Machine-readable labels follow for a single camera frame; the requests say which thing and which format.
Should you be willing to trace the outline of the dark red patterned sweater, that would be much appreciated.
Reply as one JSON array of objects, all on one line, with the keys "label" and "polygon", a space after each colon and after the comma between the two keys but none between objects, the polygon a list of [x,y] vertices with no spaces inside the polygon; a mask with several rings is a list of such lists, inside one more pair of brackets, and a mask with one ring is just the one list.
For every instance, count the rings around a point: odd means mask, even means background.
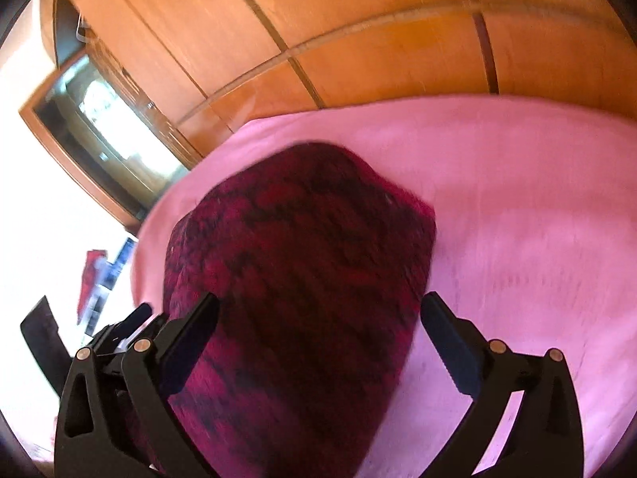
[{"label": "dark red patterned sweater", "polygon": [[205,294],[218,327],[177,420],[223,477],[351,477],[414,338],[432,206],[330,143],[228,177],[199,166],[139,232],[134,298],[171,317]]}]

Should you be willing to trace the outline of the red and blue clothes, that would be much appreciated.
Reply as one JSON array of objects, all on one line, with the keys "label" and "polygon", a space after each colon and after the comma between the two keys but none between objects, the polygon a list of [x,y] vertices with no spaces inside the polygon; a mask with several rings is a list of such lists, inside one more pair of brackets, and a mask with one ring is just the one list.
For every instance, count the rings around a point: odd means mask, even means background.
[{"label": "red and blue clothes", "polygon": [[94,335],[106,301],[136,245],[135,239],[129,237],[114,261],[108,260],[108,253],[103,249],[92,249],[86,253],[77,307],[77,324],[84,335]]}]

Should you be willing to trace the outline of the black object at left edge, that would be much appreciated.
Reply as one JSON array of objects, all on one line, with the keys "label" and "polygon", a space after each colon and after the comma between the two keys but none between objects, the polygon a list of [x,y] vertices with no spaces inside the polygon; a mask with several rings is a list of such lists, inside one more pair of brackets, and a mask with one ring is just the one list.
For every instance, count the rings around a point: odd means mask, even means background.
[{"label": "black object at left edge", "polygon": [[58,324],[46,296],[43,296],[21,321],[20,328],[43,376],[56,395],[62,397],[71,366],[71,356],[58,335]]}]

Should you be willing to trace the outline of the wood framed mirror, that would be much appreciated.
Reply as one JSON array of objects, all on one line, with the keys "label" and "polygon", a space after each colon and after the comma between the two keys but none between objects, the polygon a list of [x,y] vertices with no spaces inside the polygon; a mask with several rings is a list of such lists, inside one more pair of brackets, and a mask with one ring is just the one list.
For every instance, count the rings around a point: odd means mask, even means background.
[{"label": "wood framed mirror", "polygon": [[44,79],[20,116],[64,172],[133,235],[202,161],[144,92],[85,49]]}]

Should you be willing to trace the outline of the pink bed sheet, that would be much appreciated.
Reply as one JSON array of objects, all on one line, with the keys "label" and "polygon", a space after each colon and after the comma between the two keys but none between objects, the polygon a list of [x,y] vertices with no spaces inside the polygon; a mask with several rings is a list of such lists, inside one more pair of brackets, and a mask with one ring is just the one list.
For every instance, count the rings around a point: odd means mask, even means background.
[{"label": "pink bed sheet", "polygon": [[156,204],[132,295],[160,306],[170,233],[212,189],[295,143],[346,147],[431,204],[431,286],[485,335],[562,350],[586,476],[636,412],[636,125],[540,99],[420,97],[248,122]]}]

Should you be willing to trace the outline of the wooden panelled headboard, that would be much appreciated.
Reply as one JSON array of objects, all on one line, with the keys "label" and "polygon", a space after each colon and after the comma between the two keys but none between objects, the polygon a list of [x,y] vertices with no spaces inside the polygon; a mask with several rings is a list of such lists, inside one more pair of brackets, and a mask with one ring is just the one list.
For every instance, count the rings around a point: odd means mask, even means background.
[{"label": "wooden panelled headboard", "polygon": [[91,51],[189,162],[244,123],[419,95],[636,114],[612,0],[69,0]]}]

